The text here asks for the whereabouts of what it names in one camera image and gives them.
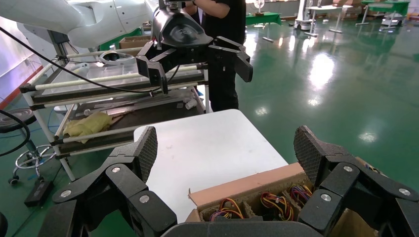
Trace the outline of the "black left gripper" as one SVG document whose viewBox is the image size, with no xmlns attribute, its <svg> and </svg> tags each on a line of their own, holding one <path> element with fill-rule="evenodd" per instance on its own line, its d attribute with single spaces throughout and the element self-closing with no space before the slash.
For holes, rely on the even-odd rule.
<svg viewBox="0 0 419 237">
<path fill-rule="evenodd" d="M 206 35 L 204 29 L 182 9 L 160 8 L 153 17 L 153 37 L 137 54 L 138 73 L 147 77 L 163 94 L 182 64 L 208 63 L 233 70 L 252 81 L 253 66 L 246 48 L 222 36 Z"/>
</svg>

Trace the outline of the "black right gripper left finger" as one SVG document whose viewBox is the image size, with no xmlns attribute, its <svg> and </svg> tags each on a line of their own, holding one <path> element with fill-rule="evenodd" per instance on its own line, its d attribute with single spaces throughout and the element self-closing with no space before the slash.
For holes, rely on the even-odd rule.
<svg viewBox="0 0 419 237">
<path fill-rule="evenodd" d="M 38 235 L 86 237 L 118 211 L 137 236 L 162 236 L 177 216 L 146 184 L 157 152 L 156 129 L 148 126 L 136 142 L 115 148 L 98 169 L 58 190 Z"/>
</svg>

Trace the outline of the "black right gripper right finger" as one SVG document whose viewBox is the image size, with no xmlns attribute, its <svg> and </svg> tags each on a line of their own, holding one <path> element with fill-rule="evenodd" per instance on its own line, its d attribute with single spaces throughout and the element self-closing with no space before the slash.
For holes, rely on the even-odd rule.
<svg viewBox="0 0 419 237">
<path fill-rule="evenodd" d="M 295 156 L 314 187 L 298 221 L 328 235 L 346 209 L 381 237 L 419 234 L 419 195 L 358 161 L 343 146 L 318 139 L 305 125 L 296 129 Z"/>
</svg>

